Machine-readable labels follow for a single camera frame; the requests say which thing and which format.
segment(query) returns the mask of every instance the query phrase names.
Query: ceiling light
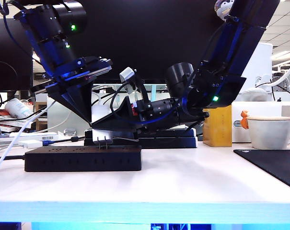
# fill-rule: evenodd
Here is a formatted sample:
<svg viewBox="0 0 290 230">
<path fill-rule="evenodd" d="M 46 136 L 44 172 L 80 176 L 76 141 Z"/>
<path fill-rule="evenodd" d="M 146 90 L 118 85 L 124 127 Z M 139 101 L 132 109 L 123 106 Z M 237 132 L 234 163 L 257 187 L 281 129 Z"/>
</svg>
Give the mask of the ceiling light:
<svg viewBox="0 0 290 230">
<path fill-rule="evenodd" d="M 277 58 L 279 58 L 279 57 L 281 57 L 281 56 L 283 56 L 283 55 L 285 55 L 285 54 L 288 54 L 289 52 L 290 52 L 290 51 L 282 51 L 282 52 L 280 52 L 280 53 L 277 53 L 277 54 L 271 56 L 271 58 L 272 58 L 272 59 L 277 59 Z"/>
<path fill-rule="evenodd" d="M 278 66 L 283 66 L 284 64 L 288 64 L 288 63 L 290 63 L 290 60 L 285 61 L 285 62 L 281 62 L 281 63 L 279 63 L 279 64 L 276 64 L 276 65 L 273 66 L 273 68 L 276 68 L 276 67 L 278 67 Z"/>
<path fill-rule="evenodd" d="M 290 58 L 290 52 L 283 54 L 283 55 L 275 58 L 274 60 L 287 59 L 287 58 Z"/>
</svg>

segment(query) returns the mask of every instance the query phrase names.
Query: power outlet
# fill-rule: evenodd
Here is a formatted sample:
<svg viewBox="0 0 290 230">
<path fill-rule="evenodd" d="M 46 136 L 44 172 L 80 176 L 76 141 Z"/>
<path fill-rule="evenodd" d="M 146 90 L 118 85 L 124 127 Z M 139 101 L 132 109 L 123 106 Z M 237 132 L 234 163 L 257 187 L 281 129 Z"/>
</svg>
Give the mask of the power outlet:
<svg viewBox="0 0 290 230">
<path fill-rule="evenodd" d="M 140 146 L 46 146 L 25 154 L 26 172 L 140 171 Z"/>
</svg>

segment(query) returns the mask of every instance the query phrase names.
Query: cup lid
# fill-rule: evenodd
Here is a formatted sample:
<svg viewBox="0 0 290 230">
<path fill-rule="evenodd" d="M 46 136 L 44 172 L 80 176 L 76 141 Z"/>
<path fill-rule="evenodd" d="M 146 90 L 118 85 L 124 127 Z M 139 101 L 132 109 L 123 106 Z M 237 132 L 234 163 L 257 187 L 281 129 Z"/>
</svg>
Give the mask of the cup lid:
<svg viewBox="0 0 290 230">
<path fill-rule="evenodd" d="M 248 116 L 247 120 L 255 120 L 255 121 L 290 121 L 290 116 Z"/>
</svg>

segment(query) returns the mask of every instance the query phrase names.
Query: orange figurine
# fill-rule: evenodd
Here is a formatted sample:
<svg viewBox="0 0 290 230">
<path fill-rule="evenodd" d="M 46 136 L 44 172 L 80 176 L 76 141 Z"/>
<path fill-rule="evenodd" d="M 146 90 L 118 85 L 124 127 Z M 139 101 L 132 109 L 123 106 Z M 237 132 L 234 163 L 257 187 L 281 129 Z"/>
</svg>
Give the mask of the orange figurine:
<svg viewBox="0 0 290 230">
<path fill-rule="evenodd" d="M 248 117 L 248 111 L 247 110 L 243 110 L 241 113 L 241 125 L 244 129 L 248 129 L 248 121 L 247 121 L 247 117 Z"/>
</svg>

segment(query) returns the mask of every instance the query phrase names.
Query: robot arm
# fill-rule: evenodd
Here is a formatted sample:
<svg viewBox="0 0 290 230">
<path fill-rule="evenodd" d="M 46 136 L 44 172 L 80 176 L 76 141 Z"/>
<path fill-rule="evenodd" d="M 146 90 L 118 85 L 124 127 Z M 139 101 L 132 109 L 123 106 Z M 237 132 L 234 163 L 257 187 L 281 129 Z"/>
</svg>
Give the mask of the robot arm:
<svg viewBox="0 0 290 230">
<path fill-rule="evenodd" d="M 195 70 L 188 63 L 167 70 L 170 99 L 140 100 L 131 105 L 126 97 L 116 111 L 94 122 L 92 127 L 154 133 L 203 121 L 208 117 L 203 108 L 230 105 L 245 82 L 242 73 L 278 4 L 279 0 L 236 0 L 226 23 L 214 35 L 220 33 L 212 55 L 206 58 L 204 54 Z"/>
<path fill-rule="evenodd" d="M 10 0 L 25 5 L 29 1 Z M 91 88 L 94 79 L 111 69 L 111 61 L 97 57 L 76 57 L 68 35 L 80 33 L 86 25 L 86 12 L 74 0 L 33 0 L 43 3 L 34 9 L 21 9 L 15 15 L 46 70 L 50 81 L 35 91 L 47 91 L 85 121 L 91 122 Z M 167 70 L 166 83 L 171 98 L 151 102 L 133 71 L 122 73 L 125 84 L 137 87 L 143 99 L 130 103 L 125 98 L 117 110 L 92 123 L 94 129 L 154 133 L 208 117 L 203 108 L 228 106 L 245 82 L 242 78 L 254 49 L 262 37 L 279 0 L 236 0 L 225 24 L 213 35 L 210 47 L 194 69 L 178 63 Z M 7 13 L 7 5 L 0 10 Z"/>
</svg>

